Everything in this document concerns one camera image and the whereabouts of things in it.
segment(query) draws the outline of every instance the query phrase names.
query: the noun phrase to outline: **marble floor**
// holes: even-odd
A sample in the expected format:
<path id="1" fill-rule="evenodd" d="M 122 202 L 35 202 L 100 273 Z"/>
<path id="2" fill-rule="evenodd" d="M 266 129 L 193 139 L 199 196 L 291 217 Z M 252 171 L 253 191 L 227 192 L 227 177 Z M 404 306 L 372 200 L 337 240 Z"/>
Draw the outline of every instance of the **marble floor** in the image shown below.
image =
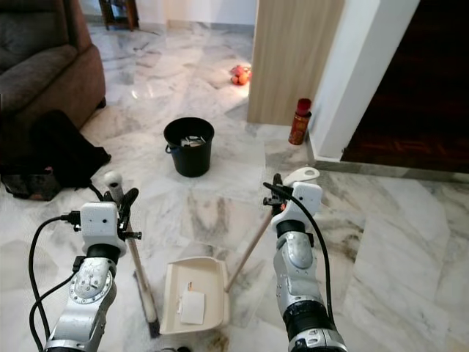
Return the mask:
<path id="1" fill-rule="evenodd" d="M 263 180 L 307 164 L 288 128 L 245 121 L 248 87 L 229 83 L 229 69 L 250 61 L 252 33 L 201 24 L 167 33 L 107 32 L 90 26 L 106 72 L 108 106 L 83 134 L 112 154 L 109 170 L 141 195 L 133 228 L 143 231 L 141 259 L 158 309 L 166 264 L 210 255 L 234 270 L 266 211 Z M 197 116 L 215 127 L 212 165 L 203 177 L 178 175 L 164 152 L 165 125 Z M 330 252 L 339 332 L 353 352 L 469 351 L 469 186 L 322 172 L 316 215 Z M 0 349 L 34 351 L 27 253 L 44 220 L 95 200 L 89 190 L 62 191 L 51 202 L 11 198 L 0 189 Z M 276 236 L 266 232 L 231 291 L 232 319 L 222 329 L 151 340 L 127 255 L 119 261 L 117 298 L 108 312 L 101 352 L 287 351 L 275 297 Z M 40 291 L 68 276 L 81 254 L 67 224 L 47 227 L 37 247 Z M 317 276 L 323 283 L 322 256 Z M 60 290 L 45 303 L 51 324 L 64 306 Z"/>

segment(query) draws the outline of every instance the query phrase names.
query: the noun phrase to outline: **dustpan handle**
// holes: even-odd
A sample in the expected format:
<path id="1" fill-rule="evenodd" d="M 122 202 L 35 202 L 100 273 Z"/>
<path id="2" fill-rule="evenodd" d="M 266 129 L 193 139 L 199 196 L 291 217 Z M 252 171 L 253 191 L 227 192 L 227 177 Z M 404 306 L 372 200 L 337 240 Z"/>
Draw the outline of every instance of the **dustpan handle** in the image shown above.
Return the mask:
<path id="1" fill-rule="evenodd" d="M 265 217 L 264 221 L 262 222 L 260 228 L 257 230 L 256 236 L 252 239 L 252 241 L 249 243 L 249 247 L 246 249 L 246 251 L 243 254 L 243 258 L 241 259 L 240 263 L 238 264 L 236 271 L 232 275 L 232 277 L 229 279 L 228 284 L 225 287 L 225 292 L 229 292 L 229 290 L 232 288 L 232 285 L 235 283 L 236 278 L 238 274 L 241 272 L 241 269 L 243 269 L 243 266 L 246 264 L 248 261 L 249 256 L 251 255 L 252 251 L 256 247 L 257 243 L 261 239 L 262 235 L 264 234 L 265 230 L 270 224 L 270 220 L 272 220 L 272 215 L 269 214 Z"/>

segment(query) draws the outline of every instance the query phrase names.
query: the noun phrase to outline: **red bottle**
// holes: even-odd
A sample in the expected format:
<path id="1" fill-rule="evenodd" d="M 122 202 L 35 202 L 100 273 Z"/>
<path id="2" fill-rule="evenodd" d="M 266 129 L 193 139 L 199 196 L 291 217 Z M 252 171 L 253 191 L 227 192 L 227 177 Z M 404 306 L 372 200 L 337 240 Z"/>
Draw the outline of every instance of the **red bottle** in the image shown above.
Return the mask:
<path id="1" fill-rule="evenodd" d="M 299 145 L 305 139 L 306 130 L 308 129 L 308 122 L 311 118 L 311 101 L 303 98 L 298 101 L 298 105 L 293 118 L 292 130 L 288 142 L 291 144 Z"/>

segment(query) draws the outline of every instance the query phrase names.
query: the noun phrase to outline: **white wall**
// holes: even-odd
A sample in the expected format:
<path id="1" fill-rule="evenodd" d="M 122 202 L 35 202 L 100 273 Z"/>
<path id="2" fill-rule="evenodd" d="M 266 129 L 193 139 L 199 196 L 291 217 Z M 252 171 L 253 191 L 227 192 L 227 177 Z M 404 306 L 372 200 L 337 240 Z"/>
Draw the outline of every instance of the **white wall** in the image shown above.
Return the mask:
<path id="1" fill-rule="evenodd" d="M 346 0 L 314 102 L 309 137 L 317 160 L 340 160 L 418 3 Z"/>
<path id="2" fill-rule="evenodd" d="M 136 0 L 140 21 L 167 20 L 250 24 L 256 22 L 257 0 Z M 98 0 L 80 0 L 86 15 L 100 15 Z"/>

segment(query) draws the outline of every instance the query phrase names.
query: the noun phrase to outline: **cable connector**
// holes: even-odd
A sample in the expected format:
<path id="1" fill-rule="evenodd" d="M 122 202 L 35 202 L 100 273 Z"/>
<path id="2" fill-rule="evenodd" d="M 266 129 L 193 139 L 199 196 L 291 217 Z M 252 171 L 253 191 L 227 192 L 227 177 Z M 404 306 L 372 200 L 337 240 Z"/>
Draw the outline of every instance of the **cable connector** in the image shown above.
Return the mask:
<path id="1" fill-rule="evenodd" d="M 75 262 L 73 262 L 73 269 L 72 269 L 74 273 L 78 273 L 78 271 L 80 270 L 81 264 L 85 260 L 85 258 L 86 257 L 84 255 L 78 255 L 75 258 Z"/>
<path id="2" fill-rule="evenodd" d="M 69 222 L 72 225 L 80 225 L 80 212 L 78 210 L 72 210 L 68 214 L 60 216 L 62 221 Z"/>

